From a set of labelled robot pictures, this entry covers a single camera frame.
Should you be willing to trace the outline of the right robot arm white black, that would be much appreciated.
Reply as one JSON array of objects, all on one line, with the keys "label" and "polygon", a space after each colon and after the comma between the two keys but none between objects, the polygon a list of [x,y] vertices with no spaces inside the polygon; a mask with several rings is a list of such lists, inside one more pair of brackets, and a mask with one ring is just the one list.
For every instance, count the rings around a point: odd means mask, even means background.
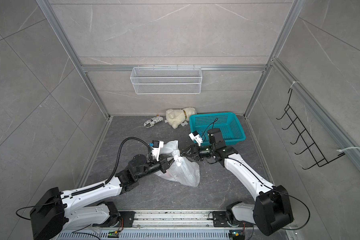
[{"label": "right robot arm white black", "polygon": [[236,176],[255,201],[253,205],[235,202],[227,206],[227,223],[231,226],[251,223],[266,236],[292,223],[294,216],[288,191],[283,186],[274,186],[250,167],[233,146],[226,144],[220,129],[208,130],[208,136],[209,145],[203,146],[200,134],[190,133],[194,144],[182,155],[196,161],[213,159],[220,163]]}]

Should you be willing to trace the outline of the white printed plastic bag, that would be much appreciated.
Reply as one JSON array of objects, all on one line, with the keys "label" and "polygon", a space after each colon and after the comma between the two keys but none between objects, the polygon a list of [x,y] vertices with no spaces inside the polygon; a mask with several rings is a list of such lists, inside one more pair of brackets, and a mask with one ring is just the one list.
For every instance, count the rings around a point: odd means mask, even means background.
[{"label": "white printed plastic bag", "polygon": [[182,157],[178,149],[178,141],[170,141],[164,144],[160,150],[160,155],[170,162],[170,167],[165,173],[157,171],[154,175],[173,182],[178,182],[185,186],[197,187],[200,183],[200,166],[190,162],[186,157]]}]

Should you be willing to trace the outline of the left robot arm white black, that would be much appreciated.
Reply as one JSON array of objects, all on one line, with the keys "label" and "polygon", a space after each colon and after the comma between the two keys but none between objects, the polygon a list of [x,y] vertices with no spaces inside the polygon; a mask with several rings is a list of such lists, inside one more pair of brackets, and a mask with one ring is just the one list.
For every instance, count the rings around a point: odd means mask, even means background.
[{"label": "left robot arm white black", "polygon": [[85,225],[109,227],[119,217],[113,203],[95,202],[122,195],[138,186],[139,179],[156,172],[165,173],[174,160],[160,159],[149,162],[144,155],[136,155],[127,167],[114,174],[108,181],[101,181],[83,188],[60,191],[51,188],[30,210],[33,238],[49,240],[67,228]]}]

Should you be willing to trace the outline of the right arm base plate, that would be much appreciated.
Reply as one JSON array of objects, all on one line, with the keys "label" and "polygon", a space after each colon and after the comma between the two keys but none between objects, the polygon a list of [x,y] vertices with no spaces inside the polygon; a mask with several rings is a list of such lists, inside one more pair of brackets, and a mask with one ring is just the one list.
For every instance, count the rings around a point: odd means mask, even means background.
[{"label": "right arm base plate", "polygon": [[209,218],[213,221],[215,228],[243,228],[253,227],[252,223],[238,221],[229,211],[213,211],[209,213]]}]

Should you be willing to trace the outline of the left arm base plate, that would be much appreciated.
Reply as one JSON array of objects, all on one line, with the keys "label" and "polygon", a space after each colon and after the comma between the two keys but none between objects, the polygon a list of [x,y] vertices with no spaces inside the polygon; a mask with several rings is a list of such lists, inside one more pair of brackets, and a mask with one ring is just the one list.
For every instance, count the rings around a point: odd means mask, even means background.
[{"label": "left arm base plate", "polygon": [[134,223],[135,214],[136,212],[134,211],[122,211],[119,212],[118,215],[110,216],[103,224],[92,224],[92,226],[100,228],[131,228]]}]

